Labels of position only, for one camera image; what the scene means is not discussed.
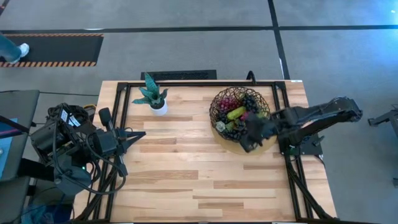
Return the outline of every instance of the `concrete floor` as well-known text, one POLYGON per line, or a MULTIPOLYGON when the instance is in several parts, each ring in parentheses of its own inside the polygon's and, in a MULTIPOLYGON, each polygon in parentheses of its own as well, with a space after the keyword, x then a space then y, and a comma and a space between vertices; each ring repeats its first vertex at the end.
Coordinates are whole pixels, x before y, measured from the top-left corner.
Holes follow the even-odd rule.
MULTIPOLYGON (((392 0, 274 4, 280 26, 398 24, 398 2, 392 0)), ((0 17, 0 30, 271 25, 266 0, 11 0, 0 17)), ((290 77, 304 81, 311 105, 346 95, 364 110, 359 123, 322 133, 338 216, 396 223, 398 189, 391 180, 398 176, 398 139, 389 124, 371 128, 366 119, 398 103, 398 30, 297 30, 281 36, 290 77)), ((282 79, 273 31, 113 33, 105 34, 97 66, 0 68, 0 90, 98 94, 103 80, 138 80, 147 70, 199 69, 217 69, 219 79, 241 79, 249 70, 257 79, 282 79)), ((41 95, 35 121, 44 122, 49 106, 96 100, 41 95)), ((25 156, 35 157, 31 147, 25 156)))

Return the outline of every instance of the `dark grapes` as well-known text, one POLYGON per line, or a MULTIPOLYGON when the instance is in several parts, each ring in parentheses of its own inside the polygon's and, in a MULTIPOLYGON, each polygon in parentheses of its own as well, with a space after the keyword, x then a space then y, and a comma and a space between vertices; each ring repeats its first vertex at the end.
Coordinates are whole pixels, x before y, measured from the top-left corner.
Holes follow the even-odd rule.
POLYGON ((227 124, 228 118, 226 117, 226 113, 218 113, 218 121, 222 121, 224 124, 227 124))
POLYGON ((257 105, 256 99, 253 95, 245 95, 242 99, 243 106, 246 111, 258 114, 260 112, 259 106, 257 105))
POLYGON ((237 140, 237 141, 239 141, 242 137, 241 132, 236 129, 232 129, 230 131, 225 132, 224 136, 227 138, 230 138, 232 140, 237 140))
POLYGON ((246 125, 244 124, 244 121, 236 120, 235 128, 236 128, 238 131, 244 130, 245 127, 246 127, 246 125))

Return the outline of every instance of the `black wire basket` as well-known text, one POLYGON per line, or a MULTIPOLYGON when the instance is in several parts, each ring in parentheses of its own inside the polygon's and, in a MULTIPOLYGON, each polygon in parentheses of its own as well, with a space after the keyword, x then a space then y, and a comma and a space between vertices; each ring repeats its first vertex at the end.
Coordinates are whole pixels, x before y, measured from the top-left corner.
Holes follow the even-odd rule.
POLYGON ((239 142, 239 136, 242 136, 245 134, 245 129, 235 129, 234 133, 238 135, 238 137, 231 137, 230 134, 228 134, 227 131, 219 131, 216 128, 216 123, 221 121, 220 120, 220 115, 226 114, 227 112, 230 112, 234 110, 235 108, 230 108, 229 110, 225 110, 225 108, 221 107, 221 101, 225 98, 232 99, 237 106, 242 106, 242 100, 245 96, 251 96, 252 99, 254 99, 255 104, 256 104, 256 114, 261 114, 261 116, 270 118, 271 112, 269 110, 269 106, 265 99, 262 97, 262 95, 258 92, 256 92, 253 89, 246 88, 246 87, 241 87, 241 86, 234 86, 234 87, 229 87, 221 92, 219 92, 213 99, 210 105, 210 119, 211 119, 211 125, 213 128, 216 129, 217 133, 223 137, 225 140, 230 140, 234 142, 239 142))

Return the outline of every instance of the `wooden tabletop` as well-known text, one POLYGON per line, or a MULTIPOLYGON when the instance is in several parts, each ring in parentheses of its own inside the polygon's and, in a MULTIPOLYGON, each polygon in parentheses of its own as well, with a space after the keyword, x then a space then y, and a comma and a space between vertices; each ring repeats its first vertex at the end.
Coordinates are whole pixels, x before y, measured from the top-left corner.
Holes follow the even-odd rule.
MULTIPOLYGON (((290 105, 307 107, 303 83, 285 82, 290 105)), ((103 82, 97 112, 105 107, 112 110, 117 83, 103 82)), ((270 87, 250 88, 261 93, 275 111, 270 87)), ((152 116, 148 105, 129 105, 126 127, 146 131, 147 135, 124 156, 129 175, 114 198, 111 222, 295 220, 285 162, 277 143, 260 155, 250 156, 232 153, 215 141, 209 107, 224 89, 170 87, 169 110, 162 117, 152 116)), ((142 95, 134 87, 130 101, 136 98, 142 95)), ((122 93, 118 122, 123 99, 122 93)), ((281 93, 279 99, 283 105, 281 93)), ((95 125, 103 128, 97 114, 95 125)), ((302 160, 309 191, 326 212, 335 216, 324 166, 314 156, 302 156, 302 160)), ((304 217, 302 194, 297 191, 304 217)), ((76 196, 76 216, 86 207, 87 197, 87 191, 76 196)))

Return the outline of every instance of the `potted plant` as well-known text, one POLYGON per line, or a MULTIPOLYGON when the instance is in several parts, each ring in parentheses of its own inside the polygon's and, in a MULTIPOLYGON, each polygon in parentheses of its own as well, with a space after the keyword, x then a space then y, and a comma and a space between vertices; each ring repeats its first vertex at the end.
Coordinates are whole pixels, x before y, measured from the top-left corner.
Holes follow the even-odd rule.
POLYGON ((145 73, 145 85, 147 89, 140 87, 139 90, 144 95, 141 99, 135 99, 133 103, 135 104, 149 104, 152 112, 157 116, 162 116, 167 112, 167 90, 163 90, 162 94, 159 92, 159 85, 156 85, 154 79, 145 73))

